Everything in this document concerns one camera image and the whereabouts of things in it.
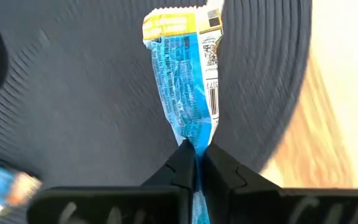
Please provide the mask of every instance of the circular ridged surface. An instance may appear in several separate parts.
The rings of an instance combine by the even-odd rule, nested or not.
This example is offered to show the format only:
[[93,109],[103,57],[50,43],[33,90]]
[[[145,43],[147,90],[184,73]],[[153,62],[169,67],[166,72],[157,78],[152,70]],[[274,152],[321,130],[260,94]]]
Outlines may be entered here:
[[[176,149],[142,43],[144,16],[189,0],[0,0],[9,74],[0,164],[44,187],[136,185]],[[260,170],[299,94],[311,0],[226,0],[219,47],[220,147]],[[24,223],[25,208],[0,223]]]

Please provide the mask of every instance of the black rubber mat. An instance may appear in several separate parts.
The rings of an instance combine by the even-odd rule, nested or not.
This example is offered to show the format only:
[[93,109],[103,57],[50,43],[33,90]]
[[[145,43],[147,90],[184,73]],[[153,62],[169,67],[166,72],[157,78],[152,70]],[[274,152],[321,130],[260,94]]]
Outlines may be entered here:
[[[158,97],[144,16],[195,0],[0,0],[9,76],[0,161],[44,187],[136,185],[176,149]],[[296,103],[311,0],[226,0],[219,48],[220,147],[260,170]],[[0,223],[24,223],[25,208]]]

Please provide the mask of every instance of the plastic packaging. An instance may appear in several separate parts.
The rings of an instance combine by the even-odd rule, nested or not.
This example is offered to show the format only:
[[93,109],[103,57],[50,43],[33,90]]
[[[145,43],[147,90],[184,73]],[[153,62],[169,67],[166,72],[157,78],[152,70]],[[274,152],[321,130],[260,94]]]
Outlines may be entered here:
[[197,155],[192,222],[209,223],[200,160],[219,123],[217,46],[223,36],[219,7],[155,9],[144,18],[165,117],[178,144],[188,139]]
[[26,203],[41,182],[26,173],[0,168],[0,215],[9,207]]

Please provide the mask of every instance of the yellow label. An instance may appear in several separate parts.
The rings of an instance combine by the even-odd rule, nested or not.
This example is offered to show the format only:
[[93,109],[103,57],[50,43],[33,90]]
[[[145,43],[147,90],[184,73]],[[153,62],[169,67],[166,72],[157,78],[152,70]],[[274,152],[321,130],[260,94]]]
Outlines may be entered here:
[[195,13],[157,14],[143,22],[143,40],[197,32]]

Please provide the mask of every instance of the beige background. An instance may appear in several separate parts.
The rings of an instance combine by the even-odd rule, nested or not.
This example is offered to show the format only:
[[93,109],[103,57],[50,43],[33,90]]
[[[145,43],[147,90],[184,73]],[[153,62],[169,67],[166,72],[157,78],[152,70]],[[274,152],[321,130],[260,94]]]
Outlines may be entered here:
[[313,1],[299,103],[262,174],[283,187],[358,187],[358,1]]

